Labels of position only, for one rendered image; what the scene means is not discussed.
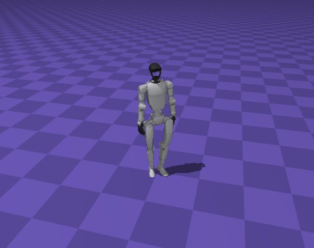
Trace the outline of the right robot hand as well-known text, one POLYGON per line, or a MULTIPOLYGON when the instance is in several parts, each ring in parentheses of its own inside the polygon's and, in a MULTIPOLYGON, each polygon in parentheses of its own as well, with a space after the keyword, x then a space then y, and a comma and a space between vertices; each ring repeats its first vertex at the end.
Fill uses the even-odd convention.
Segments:
POLYGON ((145 134, 145 132, 144 132, 144 130, 143 130, 143 126, 144 126, 143 122, 140 124, 140 126, 138 125, 138 131, 139 131, 139 133, 141 133, 142 135, 145 134))

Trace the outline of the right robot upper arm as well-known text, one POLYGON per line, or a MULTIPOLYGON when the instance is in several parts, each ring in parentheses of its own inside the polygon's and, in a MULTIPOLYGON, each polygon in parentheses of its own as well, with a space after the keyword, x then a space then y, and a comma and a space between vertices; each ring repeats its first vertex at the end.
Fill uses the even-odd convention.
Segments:
POLYGON ((146 104, 144 104, 146 91, 147 91, 147 84, 143 84, 138 87, 138 100, 140 104, 140 110, 146 109, 146 104))

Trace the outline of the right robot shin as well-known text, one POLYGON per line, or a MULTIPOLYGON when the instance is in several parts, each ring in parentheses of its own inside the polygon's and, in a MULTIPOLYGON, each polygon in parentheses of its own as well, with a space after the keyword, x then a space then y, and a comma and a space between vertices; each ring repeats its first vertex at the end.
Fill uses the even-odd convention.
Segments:
POLYGON ((151 150, 147 151, 147 156, 148 156, 148 161, 149 161, 150 169, 151 169, 151 167, 153 168, 153 160, 154 160, 153 151, 151 150))

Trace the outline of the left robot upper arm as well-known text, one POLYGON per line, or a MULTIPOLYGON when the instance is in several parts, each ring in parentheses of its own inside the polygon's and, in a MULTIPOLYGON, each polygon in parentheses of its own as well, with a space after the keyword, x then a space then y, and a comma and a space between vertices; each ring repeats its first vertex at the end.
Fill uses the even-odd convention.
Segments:
POLYGON ((175 104, 176 101, 173 98, 173 96, 174 96, 174 89, 173 89, 174 85, 171 81, 165 81, 165 82, 167 84, 167 95, 168 95, 167 102, 169 105, 175 104))

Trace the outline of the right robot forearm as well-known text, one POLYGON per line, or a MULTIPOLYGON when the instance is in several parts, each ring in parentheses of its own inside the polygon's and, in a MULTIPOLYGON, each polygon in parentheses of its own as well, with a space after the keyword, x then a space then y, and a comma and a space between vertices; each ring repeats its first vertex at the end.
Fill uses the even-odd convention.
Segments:
POLYGON ((144 123, 144 113, 145 111, 140 110, 140 104, 138 105, 138 122, 137 124, 140 126, 140 124, 143 122, 144 123))

